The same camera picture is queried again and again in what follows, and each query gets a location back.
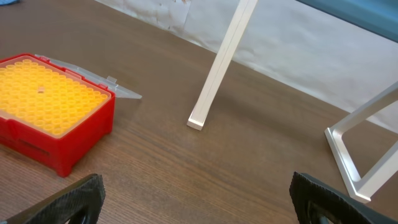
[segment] brown wooden surface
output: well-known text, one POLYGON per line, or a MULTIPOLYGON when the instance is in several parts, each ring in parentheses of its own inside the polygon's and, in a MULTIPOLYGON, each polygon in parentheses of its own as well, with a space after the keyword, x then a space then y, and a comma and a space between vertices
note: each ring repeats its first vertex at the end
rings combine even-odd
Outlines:
MULTIPOLYGON (((0 220, 90 173, 99 223, 297 223, 293 171, 344 192, 323 135, 346 112, 232 63, 202 131, 185 124, 215 54, 94 1, 0 7, 0 58, 21 52, 81 66, 144 97, 117 100, 114 129, 66 179, 0 146, 0 220)), ((397 135, 364 122, 344 136, 363 175, 397 135)), ((368 205, 398 218, 398 176, 368 205)))

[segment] white wall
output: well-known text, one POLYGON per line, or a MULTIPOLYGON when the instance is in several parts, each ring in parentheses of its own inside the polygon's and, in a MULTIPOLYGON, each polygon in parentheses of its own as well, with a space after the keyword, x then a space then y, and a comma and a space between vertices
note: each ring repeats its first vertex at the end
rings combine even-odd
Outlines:
MULTIPOLYGON (((170 24, 153 12, 161 0, 98 1, 120 2, 130 11, 140 2, 135 14, 112 7, 163 29, 170 24)), ((214 52, 238 5, 238 0, 164 2, 184 6, 181 29, 171 31, 214 52)), ((259 0, 234 60, 349 112, 398 81, 397 43, 294 0, 259 0)), ((398 133, 397 111, 394 104, 370 120, 398 133)))

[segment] red plastic container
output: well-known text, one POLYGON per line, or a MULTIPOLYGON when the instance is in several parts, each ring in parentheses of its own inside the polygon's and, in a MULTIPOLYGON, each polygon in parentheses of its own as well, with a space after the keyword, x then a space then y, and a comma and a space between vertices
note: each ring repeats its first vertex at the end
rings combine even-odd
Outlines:
POLYGON ((110 99, 93 110, 79 125, 61 138, 55 138, 43 131, 35 129, 17 119, 0 117, 0 143, 35 159, 57 171, 60 177, 66 177, 72 166, 79 161, 105 134, 112 131, 115 94, 106 86, 97 85, 83 76, 66 68, 58 67, 46 60, 31 54, 20 54, 0 60, 0 63, 29 56, 51 66, 53 70, 78 77, 81 83, 96 86, 108 93, 110 99))

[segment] metal stand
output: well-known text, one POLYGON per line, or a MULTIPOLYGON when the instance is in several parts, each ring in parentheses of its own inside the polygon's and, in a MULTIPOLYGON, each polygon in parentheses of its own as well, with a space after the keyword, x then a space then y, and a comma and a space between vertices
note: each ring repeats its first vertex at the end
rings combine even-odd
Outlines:
POLYGON ((352 127, 397 100, 398 82, 325 130, 349 196, 357 201, 370 202, 371 196, 398 170, 398 141, 361 178, 341 137, 352 127))
POLYGON ((257 0, 240 0, 187 125, 201 130, 257 0))

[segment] open plastic lid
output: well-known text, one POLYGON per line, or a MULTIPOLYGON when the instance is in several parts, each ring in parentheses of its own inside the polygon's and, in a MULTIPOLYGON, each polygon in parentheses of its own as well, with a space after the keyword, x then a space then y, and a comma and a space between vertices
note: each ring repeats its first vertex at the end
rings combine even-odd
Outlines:
POLYGON ((119 86, 116 84, 117 79, 108 76, 107 78, 103 78, 99 75, 96 75, 90 71, 85 70, 84 68, 80 68, 79 66, 72 65, 66 62, 61 62, 59 60, 51 59, 43 55, 36 55, 36 57, 43 57, 44 59, 50 60, 51 63, 58 65, 59 67, 67 68, 71 71, 77 72, 80 75, 84 76, 87 80, 95 84, 106 85, 109 90, 115 93, 117 98, 129 98, 129 99, 141 99, 142 96, 138 93, 134 93, 131 90, 123 86, 119 86))

